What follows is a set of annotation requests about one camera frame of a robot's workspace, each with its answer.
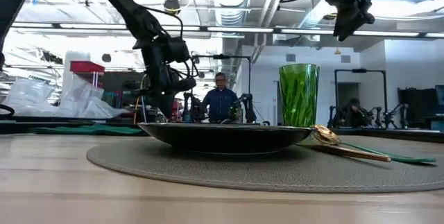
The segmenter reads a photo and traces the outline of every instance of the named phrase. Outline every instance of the white wall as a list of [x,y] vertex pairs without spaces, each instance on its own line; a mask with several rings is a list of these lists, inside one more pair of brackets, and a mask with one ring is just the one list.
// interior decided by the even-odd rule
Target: white wall
[[[361,68],[373,70],[386,69],[386,54],[384,41],[364,50],[360,55]],[[384,108],[384,83],[383,76],[379,73],[367,73],[361,75],[359,85],[359,100],[362,107]]]
[[[317,64],[321,67],[318,89],[318,109],[316,123],[326,125],[329,118],[329,108],[335,105],[334,98],[334,70],[360,68],[359,54],[352,49],[341,49],[343,55],[351,56],[350,64],[342,64],[341,56],[335,55],[335,48],[323,48],[316,50],[311,47],[281,47],[268,46],[264,49],[256,64],[253,65],[251,75],[251,91],[257,111],[265,120],[273,123],[276,119],[277,84],[279,80],[279,67],[289,64],[286,62],[286,54],[295,53],[296,63]],[[248,65],[243,62],[241,71],[241,89],[245,93],[248,81]],[[359,83],[359,74],[341,73],[338,76],[340,82]]]
[[[388,110],[398,103],[398,88],[434,88],[444,85],[444,40],[384,40],[361,52],[361,67],[384,69],[387,74]],[[382,77],[362,75],[359,90],[365,108],[383,106]],[[399,114],[395,122],[399,123]]]

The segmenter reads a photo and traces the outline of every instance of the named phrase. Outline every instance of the dark plate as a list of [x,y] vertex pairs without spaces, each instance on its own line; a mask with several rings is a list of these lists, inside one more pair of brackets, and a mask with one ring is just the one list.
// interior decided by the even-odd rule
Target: dark plate
[[307,138],[311,128],[204,123],[141,123],[152,137],[185,150],[247,154],[282,150]]

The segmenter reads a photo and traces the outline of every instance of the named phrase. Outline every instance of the wooden table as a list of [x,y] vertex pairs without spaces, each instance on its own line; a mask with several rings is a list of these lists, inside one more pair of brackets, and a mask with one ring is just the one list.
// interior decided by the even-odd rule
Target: wooden table
[[[214,189],[122,175],[94,166],[85,158],[93,146],[129,139],[134,137],[0,136],[0,223],[444,221],[444,191],[365,195]],[[401,142],[393,140],[387,145]],[[432,146],[436,150],[436,144],[402,143],[423,152]]]

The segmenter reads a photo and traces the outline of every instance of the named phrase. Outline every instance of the plastic bag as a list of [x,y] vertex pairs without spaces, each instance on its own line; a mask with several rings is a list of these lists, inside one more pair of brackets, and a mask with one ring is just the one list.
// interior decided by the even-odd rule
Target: plastic bag
[[80,117],[91,119],[110,119],[113,117],[117,117],[123,113],[129,113],[129,111],[125,109],[113,108],[101,99],[98,99],[97,97],[91,97],[91,100],[88,103],[88,107],[80,115]]
[[58,110],[47,101],[53,91],[54,88],[46,83],[17,79],[3,104],[14,109],[15,116],[52,117]]
[[65,96],[60,102],[59,117],[81,117],[92,98],[102,98],[103,89],[74,75]]

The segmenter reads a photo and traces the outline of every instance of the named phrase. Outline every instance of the gray woven placemat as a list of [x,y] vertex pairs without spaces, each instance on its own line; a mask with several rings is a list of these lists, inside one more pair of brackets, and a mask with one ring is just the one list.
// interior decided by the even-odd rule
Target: gray woven placemat
[[[375,148],[371,141],[365,143]],[[412,155],[400,147],[384,150]],[[416,157],[421,155],[433,156],[428,153],[416,154]],[[228,189],[311,193],[444,189],[444,163],[441,154],[436,157],[437,166],[384,163],[338,157],[299,146],[266,155],[205,155],[175,150],[154,139],[97,146],[87,153],[88,160],[96,165],[155,180]]]

